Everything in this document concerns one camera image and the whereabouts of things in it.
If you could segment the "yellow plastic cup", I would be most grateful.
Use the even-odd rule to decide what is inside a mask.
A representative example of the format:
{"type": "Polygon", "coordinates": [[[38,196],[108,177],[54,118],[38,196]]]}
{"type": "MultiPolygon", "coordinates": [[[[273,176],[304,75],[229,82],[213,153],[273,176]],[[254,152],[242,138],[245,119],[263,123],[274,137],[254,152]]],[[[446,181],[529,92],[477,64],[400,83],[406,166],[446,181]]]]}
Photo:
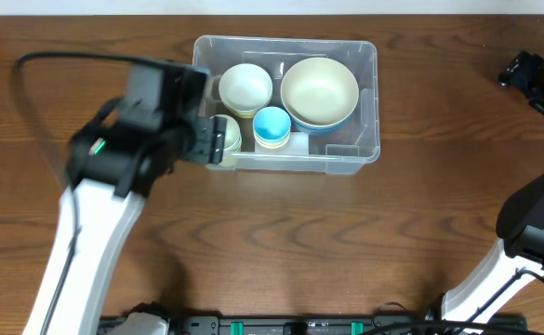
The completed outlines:
{"type": "Polygon", "coordinates": [[[270,143],[270,144],[276,144],[276,143],[282,143],[282,142],[285,142],[285,141],[289,141],[289,137],[286,136],[282,139],[279,139],[279,140],[266,140],[266,139],[263,139],[259,136],[256,136],[255,137],[255,140],[256,142],[261,142],[261,143],[270,143]]]}
{"type": "Polygon", "coordinates": [[[234,155],[224,155],[219,163],[222,168],[235,168],[238,158],[234,155]]]}

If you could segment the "yellow small bowl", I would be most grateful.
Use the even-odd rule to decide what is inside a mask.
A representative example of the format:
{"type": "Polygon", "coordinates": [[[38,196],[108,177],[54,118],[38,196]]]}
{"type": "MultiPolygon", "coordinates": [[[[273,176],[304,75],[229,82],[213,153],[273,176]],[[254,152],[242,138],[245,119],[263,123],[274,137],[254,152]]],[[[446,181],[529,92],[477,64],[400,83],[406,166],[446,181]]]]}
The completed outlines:
{"type": "Polygon", "coordinates": [[[241,111],[241,110],[235,110],[233,108],[228,107],[228,110],[235,116],[239,118],[244,119],[252,119],[255,117],[255,115],[260,111],[260,108],[249,110],[249,111],[241,111]]]}

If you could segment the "pink plastic cup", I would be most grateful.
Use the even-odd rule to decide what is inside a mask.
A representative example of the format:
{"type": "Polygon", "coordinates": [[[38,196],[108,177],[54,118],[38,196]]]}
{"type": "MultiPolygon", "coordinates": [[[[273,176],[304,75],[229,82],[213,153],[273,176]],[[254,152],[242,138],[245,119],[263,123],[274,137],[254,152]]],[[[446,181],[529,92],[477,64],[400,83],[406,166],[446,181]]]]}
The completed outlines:
{"type": "Polygon", "coordinates": [[[262,148],[265,148],[265,149],[270,149],[270,150],[280,149],[280,148],[284,147],[286,144],[287,144],[287,141],[282,142],[282,143],[276,143],[276,144],[257,142],[257,145],[259,147],[262,147],[262,148]]]}

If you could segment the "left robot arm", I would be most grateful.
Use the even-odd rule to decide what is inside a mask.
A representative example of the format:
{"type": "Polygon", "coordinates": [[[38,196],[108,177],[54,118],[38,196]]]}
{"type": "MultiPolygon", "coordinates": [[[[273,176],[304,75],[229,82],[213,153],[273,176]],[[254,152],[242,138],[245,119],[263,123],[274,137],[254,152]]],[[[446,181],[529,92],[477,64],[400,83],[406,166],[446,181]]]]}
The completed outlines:
{"type": "Polygon", "coordinates": [[[94,334],[114,267],[153,187],[178,161],[217,164],[226,123],[199,116],[208,70],[126,58],[126,94],[70,139],[67,186],[27,334],[94,334]]]}

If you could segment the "white small bowl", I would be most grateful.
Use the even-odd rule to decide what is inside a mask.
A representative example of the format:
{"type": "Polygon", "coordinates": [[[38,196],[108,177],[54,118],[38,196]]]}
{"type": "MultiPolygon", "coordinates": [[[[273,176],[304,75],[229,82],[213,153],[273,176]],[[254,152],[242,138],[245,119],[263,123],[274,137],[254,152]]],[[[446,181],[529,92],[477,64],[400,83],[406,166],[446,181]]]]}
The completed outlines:
{"type": "Polygon", "coordinates": [[[258,65],[237,64],[228,69],[219,80],[219,96],[226,92],[272,95],[272,79],[258,65]]]}

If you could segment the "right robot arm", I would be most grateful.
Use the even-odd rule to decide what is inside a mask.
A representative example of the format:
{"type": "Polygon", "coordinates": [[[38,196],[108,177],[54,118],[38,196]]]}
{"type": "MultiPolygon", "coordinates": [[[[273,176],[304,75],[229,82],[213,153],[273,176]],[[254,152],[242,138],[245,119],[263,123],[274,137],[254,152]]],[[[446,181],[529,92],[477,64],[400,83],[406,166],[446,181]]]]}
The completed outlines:
{"type": "MultiPolygon", "coordinates": [[[[521,91],[529,105],[544,116],[544,58],[520,52],[500,73],[498,82],[521,91]]],[[[457,287],[448,290],[425,321],[425,334],[520,334],[518,321],[493,317],[533,280],[544,284],[544,173],[503,204],[498,236],[485,258],[457,287]]]]}

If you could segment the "cream white plastic cup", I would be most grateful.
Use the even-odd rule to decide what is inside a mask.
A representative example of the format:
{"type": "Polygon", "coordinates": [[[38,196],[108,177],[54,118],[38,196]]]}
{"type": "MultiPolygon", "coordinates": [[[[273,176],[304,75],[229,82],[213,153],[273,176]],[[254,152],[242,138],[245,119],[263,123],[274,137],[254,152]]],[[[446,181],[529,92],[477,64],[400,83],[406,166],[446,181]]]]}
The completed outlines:
{"type": "Polygon", "coordinates": [[[242,142],[241,129],[238,122],[226,114],[216,114],[214,117],[226,120],[224,149],[233,146],[236,142],[242,142]]]}

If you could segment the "light blue plastic cup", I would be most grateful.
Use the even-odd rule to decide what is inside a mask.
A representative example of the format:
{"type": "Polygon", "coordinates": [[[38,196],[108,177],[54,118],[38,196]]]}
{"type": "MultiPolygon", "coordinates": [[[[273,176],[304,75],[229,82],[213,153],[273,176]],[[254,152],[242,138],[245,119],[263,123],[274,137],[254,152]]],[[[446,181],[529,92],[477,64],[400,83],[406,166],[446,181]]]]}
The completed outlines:
{"type": "Polygon", "coordinates": [[[252,123],[254,134],[266,142],[283,141],[290,134],[291,118],[279,107],[265,107],[257,112],[252,123]]]}

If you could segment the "mint green plastic cup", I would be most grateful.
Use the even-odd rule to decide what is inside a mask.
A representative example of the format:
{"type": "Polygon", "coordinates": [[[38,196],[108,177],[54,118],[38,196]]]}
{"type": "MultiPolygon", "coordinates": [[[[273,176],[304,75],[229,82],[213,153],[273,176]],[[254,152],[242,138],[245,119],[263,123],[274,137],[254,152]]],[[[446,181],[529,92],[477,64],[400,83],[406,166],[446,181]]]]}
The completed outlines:
{"type": "Polygon", "coordinates": [[[240,141],[236,142],[233,146],[225,148],[224,153],[234,153],[234,152],[240,152],[242,147],[242,143],[240,141]]]}

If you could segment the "dark blue bowl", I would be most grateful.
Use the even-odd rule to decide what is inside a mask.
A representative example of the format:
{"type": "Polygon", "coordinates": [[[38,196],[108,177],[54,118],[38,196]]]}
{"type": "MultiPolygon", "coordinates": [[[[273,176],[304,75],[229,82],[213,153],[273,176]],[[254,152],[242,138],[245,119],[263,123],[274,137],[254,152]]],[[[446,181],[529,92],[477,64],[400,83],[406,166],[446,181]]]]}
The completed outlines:
{"type": "Polygon", "coordinates": [[[300,105],[298,108],[283,104],[292,125],[300,132],[325,135],[335,132],[352,118],[354,107],[349,105],[300,105]]]}

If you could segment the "large beige bowl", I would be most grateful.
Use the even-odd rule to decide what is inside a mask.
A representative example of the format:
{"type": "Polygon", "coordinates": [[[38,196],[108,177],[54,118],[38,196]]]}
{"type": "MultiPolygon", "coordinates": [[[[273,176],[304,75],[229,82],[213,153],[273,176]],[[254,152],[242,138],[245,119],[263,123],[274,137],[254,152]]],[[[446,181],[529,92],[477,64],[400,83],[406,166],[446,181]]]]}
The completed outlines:
{"type": "Polygon", "coordinates": [[[349,105],[356,107],[360,89],[354,74],[342,63],[328,58],[308,58],[293,65],[280,86],[282,104],[349,105]]]}

